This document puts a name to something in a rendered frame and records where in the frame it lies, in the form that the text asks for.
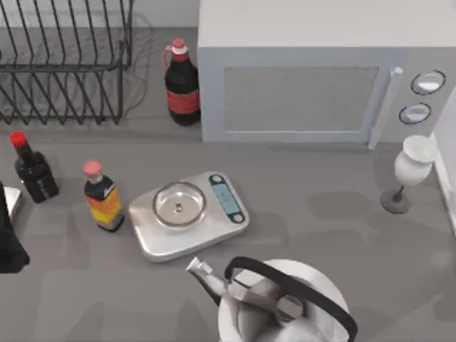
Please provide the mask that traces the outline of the silver kitchen scale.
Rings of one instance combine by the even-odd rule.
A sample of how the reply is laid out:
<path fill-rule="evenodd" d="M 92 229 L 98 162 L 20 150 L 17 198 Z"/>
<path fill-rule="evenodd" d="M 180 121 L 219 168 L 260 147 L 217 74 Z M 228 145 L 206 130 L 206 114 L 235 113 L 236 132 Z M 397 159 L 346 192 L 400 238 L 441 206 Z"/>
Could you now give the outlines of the silver kitchen scale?
<path fill-rule="evenodd" d="M 227 175 L 208 171 L 136 197 L 128 207 L 142 254 L 170 261 L 246 230 L 249 213 Z"/>

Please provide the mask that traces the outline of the dark bottle with red label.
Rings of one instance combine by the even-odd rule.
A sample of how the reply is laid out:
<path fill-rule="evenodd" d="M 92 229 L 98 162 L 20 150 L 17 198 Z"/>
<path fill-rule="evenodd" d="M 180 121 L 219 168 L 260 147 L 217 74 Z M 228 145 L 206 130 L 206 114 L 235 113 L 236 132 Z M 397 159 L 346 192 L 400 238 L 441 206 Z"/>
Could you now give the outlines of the dark bottle with red label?
<path fill-rule="evenodd" d="M 187 127 L 200 121 L 200 85 L 196 65 L 183 38 L 175 38 L 162 52 L 165 88 L 170 117 Z"/>

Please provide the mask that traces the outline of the microwave oven door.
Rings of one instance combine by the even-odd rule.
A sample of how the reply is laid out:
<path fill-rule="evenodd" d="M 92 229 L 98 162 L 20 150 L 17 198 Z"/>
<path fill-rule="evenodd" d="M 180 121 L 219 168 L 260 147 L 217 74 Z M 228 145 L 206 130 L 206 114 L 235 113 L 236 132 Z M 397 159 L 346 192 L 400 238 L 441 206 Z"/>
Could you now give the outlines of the microwave oven door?
<path fill-rule="evenodd" d="M 356 143 L 371 136 L 400 48 L 201 47 L 202 138 Z"/>

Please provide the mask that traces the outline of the orange label bottle pink cap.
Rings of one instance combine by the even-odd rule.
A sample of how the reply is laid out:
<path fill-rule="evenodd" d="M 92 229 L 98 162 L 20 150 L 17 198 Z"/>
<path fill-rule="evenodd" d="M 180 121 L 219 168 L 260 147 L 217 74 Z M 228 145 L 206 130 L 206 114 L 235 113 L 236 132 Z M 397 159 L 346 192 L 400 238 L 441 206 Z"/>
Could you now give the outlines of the orange label bottle pink cap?
<path fill-rule="evenodd" d="M 102 171 L 97 160 L 83 166 L 86 176 L 84 195 L 96 225 L 107 232 L 116 232 L 125 219 L 118 188 Z"/>

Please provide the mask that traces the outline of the pale grey microwave oven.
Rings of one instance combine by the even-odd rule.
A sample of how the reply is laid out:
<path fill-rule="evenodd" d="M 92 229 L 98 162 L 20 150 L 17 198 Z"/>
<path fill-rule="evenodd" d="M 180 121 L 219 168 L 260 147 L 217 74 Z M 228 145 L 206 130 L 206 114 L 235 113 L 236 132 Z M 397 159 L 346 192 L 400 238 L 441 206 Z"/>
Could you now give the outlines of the pale grey microwave oven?
<path fill-rule="evenodd" d="M 456 0 L 200 0 L 201 47 L 400 48 L 408 53 L 380 143 L 430 135 L 456 91 Z M 420 73 L 441 71 L 443 87 L 417 95 Z M 400 111 L 425 103 L 431 114 L 406 125 Z"/>

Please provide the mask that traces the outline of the white goblet lamp grey base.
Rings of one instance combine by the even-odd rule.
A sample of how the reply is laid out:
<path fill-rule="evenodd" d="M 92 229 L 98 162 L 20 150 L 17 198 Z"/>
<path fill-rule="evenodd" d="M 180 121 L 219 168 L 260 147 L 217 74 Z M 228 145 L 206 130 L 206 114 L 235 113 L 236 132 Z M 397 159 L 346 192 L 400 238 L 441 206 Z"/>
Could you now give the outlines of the white goblet lamp grey base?
<path fill-rule="evenodd" d="M 394 173 L 400 186 L 381 195 L 384 210 L 391 214 L 405 214 L 410 209 L 404 189 L 419 185 L 428 177 L 436 156 L 437 145 L 430 137 L 411 135 L 404 139 L 394 162 Z"/>

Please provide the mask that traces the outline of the black square bottle red cap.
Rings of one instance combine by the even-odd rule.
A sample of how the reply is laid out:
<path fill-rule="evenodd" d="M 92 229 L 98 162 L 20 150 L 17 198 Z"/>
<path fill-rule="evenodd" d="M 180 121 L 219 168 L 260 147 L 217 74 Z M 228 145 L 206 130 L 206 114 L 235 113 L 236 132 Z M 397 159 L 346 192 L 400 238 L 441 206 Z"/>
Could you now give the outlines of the black square bottle red cap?
<path fill-rule="evenodd" d="M 58 195 L 58 185 L 46 157 L 31 148 L 21 131 L 12 132 L 9 139 L 17 154 L 14 169 L 31 199 L 39 204 Z"/>

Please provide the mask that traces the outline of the microwave knob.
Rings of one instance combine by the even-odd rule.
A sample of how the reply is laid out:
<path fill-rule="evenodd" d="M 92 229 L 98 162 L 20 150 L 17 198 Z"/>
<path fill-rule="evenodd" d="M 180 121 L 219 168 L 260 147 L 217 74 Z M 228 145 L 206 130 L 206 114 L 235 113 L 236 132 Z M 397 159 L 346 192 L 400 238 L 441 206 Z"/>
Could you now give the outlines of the microwave knob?
<path fill-rule="evenodd" d="M 403 124 L 414 125 L 426 121 L 431 112 L 431 107 L 428 104 L 418 103 L 404 107 L 398 117 Z"/>
<path fill-rule="evenodd" d="M 414 77 L 410 87 L 417 95 L 430 95 L 444 86 L 446 76 L 443 72 L 433 70 L 429 73 L 420 73 Z"/>

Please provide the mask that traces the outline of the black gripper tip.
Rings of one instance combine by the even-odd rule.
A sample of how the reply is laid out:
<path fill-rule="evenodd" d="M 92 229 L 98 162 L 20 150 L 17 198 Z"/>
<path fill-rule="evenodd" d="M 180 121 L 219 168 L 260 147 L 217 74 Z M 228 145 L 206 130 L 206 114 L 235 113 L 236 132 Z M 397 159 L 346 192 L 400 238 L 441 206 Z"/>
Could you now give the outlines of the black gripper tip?
<path fill-rule="evenodd" d="M 0 181 L 0 274 L 18 274 L 30 264 L 30 260 L 12 226 L 4 186 Z"/>

